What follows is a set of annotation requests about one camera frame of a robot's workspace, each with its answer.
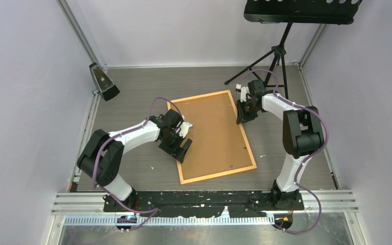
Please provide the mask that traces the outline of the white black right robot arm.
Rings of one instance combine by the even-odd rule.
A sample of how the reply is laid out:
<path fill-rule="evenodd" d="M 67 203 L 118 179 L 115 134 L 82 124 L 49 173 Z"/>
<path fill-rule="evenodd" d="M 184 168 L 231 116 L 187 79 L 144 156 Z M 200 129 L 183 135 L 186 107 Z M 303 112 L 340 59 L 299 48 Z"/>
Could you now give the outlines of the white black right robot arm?
<path fill-rule="evenodd" d="M 278 178 L 273 182 L 269 202 L 277 209 L 291 206 L 299 195 L 299 182 L 311 155 L 323 148 L 325 139 L 316 107 L 304 107 L 267 90 L 261 80 L 236 85 L 240 98 L 236 102 L 236 123 L 254 120 L 266 111 L 282 120 L 282 143 L 286 157 Z"/>

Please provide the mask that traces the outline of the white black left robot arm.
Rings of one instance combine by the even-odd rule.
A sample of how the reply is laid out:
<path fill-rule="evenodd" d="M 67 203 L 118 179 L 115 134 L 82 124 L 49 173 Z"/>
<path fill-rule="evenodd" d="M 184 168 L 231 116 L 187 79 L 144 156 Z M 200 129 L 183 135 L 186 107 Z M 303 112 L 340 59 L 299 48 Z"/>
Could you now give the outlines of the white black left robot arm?
<path fill-rule="evenodd" d="M 77 167 L 96 185 L 114 195 L 123 211 L 136 205 L 135 189 L 119 174 L 124 154 L 149 142 L 160 142 L 159 148 L 183 163 L 192 144 L 186 136 L 193 125 L 179 112 L 169 109 L 159 116 L 151 115 L 141 123 L 116 132 L 96 130 L 77 160 Z"/>

